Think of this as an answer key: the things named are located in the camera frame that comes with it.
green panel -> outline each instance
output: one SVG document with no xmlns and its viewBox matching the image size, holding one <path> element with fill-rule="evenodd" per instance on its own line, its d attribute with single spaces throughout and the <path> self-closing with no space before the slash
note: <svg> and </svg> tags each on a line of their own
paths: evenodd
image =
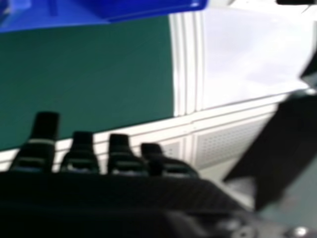
<svg viewBox="0 0 317 238">
<path fill-rule="evenodd" d="M 0 150 L 35 113 L 61 113 L 60 138 L 173 116 L 167 17 L 0 35 Z"/>
</svg>

blue container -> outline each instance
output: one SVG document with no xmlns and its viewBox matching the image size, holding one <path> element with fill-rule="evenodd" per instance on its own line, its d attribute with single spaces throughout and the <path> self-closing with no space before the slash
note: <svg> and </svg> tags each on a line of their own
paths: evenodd
<svg viewBox="0 0 317 238">
<path fill-rule="evenodd" d="M 110 24 L 204 9 L 208 0 L 0 0 L 0 32 Z"/>
</svg>

